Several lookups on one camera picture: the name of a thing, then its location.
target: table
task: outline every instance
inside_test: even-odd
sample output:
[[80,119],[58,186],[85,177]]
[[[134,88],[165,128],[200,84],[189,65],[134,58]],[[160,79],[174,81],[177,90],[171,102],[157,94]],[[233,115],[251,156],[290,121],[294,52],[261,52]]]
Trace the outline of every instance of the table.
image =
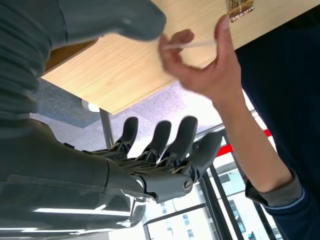
[[[168,35],[192,29],[195,41],[213,38],[214,27],[226,13],[225,0],[153,0],[167,16]],[[318,4],[317,0],[254,0],[254,10],[231,25],[239,48]],[[214,46],[184,51],[188,64],[203,66],[216,54]],[[157,41],[138,42],[108,34],[56,67],[44,79],[79,98],[116,114],[168,86],[174,79],[162,71]]]

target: small card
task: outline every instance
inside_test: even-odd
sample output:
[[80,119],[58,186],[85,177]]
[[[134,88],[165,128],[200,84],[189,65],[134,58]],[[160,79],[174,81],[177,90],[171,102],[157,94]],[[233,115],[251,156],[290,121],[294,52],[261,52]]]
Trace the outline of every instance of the small card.
[[254,0],[226,0],[232,23],[254,10]]

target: wrist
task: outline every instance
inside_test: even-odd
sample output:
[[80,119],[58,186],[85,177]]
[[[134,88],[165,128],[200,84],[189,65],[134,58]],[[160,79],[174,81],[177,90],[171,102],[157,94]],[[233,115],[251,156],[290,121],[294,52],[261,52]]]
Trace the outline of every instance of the wrist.
[[223,120],[238,118],[249,112],[244,97],[221,102],[212,101],[212,104]]

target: dark blue shirt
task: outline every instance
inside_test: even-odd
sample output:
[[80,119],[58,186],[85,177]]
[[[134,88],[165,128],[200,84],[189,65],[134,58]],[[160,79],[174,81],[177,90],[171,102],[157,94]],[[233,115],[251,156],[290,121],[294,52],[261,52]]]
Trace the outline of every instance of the dark blue shirt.
[[236,53],[243,89],[303,187],[291,204],[266,210],[290,240],[319,240],[320,26],[282,27]]

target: shirt cuff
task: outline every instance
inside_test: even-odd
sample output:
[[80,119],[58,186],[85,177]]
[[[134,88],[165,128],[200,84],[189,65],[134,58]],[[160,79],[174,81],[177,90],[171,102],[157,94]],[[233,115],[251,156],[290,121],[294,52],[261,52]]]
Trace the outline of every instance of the shirt cuff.
[[291,169],[290,172],[292,174],[291,182],[269,192],[258,192],[248,180],[245,185],[245,196],[266,208],[290,206],[303,199],[304,191],[298,177]]

